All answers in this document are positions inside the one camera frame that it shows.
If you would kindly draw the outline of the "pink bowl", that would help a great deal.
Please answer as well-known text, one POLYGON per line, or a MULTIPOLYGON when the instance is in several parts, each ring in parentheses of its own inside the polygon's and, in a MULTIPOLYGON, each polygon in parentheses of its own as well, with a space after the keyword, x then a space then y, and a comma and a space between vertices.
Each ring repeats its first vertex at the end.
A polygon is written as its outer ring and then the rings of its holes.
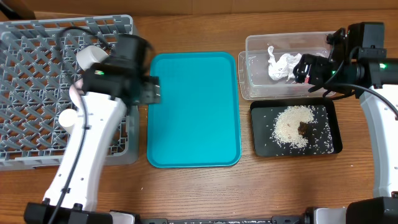
POLYGON ((83 79, 79 79, 69 88, 70 99, 78 109, 81 108, 80 95, 83 93, 81 91, 82 86, 83 86, 83 79))

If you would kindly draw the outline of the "grey bowl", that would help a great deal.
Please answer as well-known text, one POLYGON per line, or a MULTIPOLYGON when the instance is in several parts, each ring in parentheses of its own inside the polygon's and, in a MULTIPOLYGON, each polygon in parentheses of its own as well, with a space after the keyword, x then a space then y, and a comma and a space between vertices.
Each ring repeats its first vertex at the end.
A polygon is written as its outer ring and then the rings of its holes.
POLYGON ((94 63, 100 63, 107 57, 108 54, 104 50, 97 46, 89 45, 77 53, 76 60, 82 70, 87 70, 94 63))

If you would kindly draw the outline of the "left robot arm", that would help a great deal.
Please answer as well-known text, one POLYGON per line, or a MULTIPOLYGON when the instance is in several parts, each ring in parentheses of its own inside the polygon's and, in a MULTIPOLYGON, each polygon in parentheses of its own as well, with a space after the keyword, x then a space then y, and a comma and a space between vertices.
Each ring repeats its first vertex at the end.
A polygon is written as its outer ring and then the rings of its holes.
POLYGON ((41 203, 29 202, 26 223, 135 223, 128 212, 97 212, 98 186, 108 147, 132 106, 160 101, 158 77, 148 76, 142 37, 122 34, 109 57, 94 63, 78 89, 81 106, 58 171, 41 203))

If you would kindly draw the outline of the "cream paper cup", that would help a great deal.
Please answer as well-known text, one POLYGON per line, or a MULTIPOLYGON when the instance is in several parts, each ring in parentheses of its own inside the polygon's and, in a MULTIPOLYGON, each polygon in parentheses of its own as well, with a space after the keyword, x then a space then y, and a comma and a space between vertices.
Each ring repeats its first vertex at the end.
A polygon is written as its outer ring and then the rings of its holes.
POLYGON ((68 134, 71 134, 77 119, 78 113, 76 110, 65 109, 60 113, 58 123, 68 134))

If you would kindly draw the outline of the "white tissue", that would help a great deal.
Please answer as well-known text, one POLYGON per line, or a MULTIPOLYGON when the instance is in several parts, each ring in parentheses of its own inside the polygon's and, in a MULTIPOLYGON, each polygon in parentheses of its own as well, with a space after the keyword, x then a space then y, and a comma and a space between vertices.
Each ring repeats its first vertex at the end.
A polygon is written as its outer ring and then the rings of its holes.
POLYGON ((293 69, 299 63, 302 58, 302 54, 291 55, 283 54, 278 60, 275 59, 273 54, 274 47, 269 46, 268 49, 269 59, 268 59, 268 75, 273 81, 278 81, 282 78, 286 78, 287 81, 294 79, 295 75, 293 69))

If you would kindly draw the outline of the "brown food scrap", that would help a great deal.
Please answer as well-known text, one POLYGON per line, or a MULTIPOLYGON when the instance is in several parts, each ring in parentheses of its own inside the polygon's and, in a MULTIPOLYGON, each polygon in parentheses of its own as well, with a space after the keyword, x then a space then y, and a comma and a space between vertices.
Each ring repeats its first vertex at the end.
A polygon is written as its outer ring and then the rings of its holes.
POLYGON ((308 124, 301 121, 297 130, 299 135, 305 136, 308 131, 308 124))

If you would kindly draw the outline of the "white rice pile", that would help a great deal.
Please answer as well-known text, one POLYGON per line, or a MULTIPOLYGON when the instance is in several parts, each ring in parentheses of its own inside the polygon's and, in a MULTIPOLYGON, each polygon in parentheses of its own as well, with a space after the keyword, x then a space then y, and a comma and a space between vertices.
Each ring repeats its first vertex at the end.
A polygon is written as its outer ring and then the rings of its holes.
POLYGON ((275 119, 272 138, 280 145, 289 145, 294 149, 304 148, 308 140, 299 133, 300 124, 314 122, 313 110, 308 106, 288 106, 275 119))

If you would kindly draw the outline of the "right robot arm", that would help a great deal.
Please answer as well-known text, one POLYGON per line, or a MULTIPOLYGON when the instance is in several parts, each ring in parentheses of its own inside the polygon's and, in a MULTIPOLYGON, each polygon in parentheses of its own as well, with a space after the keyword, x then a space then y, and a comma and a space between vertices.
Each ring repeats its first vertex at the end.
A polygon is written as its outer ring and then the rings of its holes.
POLYGON ((302 55, 295 81, 360 100, 374 159, 374 197, 346 208, 309 208, 304 223, 397 223, 397 59, 384 48, 381 22, 360 22, 326 37, 328 58, 302 55))

